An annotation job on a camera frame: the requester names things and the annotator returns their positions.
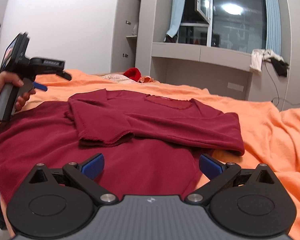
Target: metal screw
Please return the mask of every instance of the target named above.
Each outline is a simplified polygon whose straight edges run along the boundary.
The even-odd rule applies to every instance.
[[[200,194],[190,194],[188,196],[188,200],[191,202],[200,202],[203,200],[203,196],[201,196]]]
[[[103,202],[108,202],[108,203],[110,203],[110,202],[115,201],[116,196],[113,195],[113,194],[103,194],[103,195],[101,195],[100,199],[101,199]]]

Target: display screen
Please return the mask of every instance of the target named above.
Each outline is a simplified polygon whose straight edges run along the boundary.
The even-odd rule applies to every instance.
[[[15,38],[14,41],[6,49],[6,52],[4,53],[4,56],[3,56],[0,71],[4,70],[5,67],[7,66],[7,64],[9,63],[9,61],[11,60],[12,52],[13,52],[16,42],[17,42],[17,38]]]

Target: human hand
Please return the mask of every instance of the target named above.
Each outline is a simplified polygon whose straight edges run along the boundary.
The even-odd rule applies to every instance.
[[[12,83],[16,87],[23,86],[23,81],[19,78],[17,74],[2,71],[0,73],[0,92],[6,83]],[[26,101],[30,99],[30,96],[34,94],[35,90],[31,89],[29,92],[23,93],[21,97],[18,97],[16,102],[16,111],[20,111],[26,104]]]

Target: bed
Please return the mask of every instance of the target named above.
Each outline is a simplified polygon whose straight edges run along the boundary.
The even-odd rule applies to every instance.
[[[215,109],[235,112],[239,115],[245,154],[235,156],[216,150],[213,157],[222,162],[236,162],[242,168],[254,169],[259,163],[267,163],[289,192],[297,207],[297,218],[290,231],[293,239],[300,240],[300,109],[279,112],[270,102],[257,103],[210,95],[207,89],[190,86],[174,86],[153,83],[136,83],[116,78],[87,75],[79,70],[70,70],[73,79],[68,82],[55,75],[37,76],[36,81],[48,86],[47,92],[38,91],[22,111],[37,107],[44,101],[67,101],[76,93],[99,89],[130,90],[178,100],[191,98]],[[202,175],[197,187],[208,182]],[[1,198],[3,214],[6,203]],[[6,219],[11,236],[13,231]]]

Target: window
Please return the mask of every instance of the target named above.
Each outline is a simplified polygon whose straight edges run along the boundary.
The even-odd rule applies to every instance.
[[[213,0],[211,46],[251,53],[266,47],[266,0]]]
[[[186,0],[178,42],[247,53],[264,49],[266,0]]]

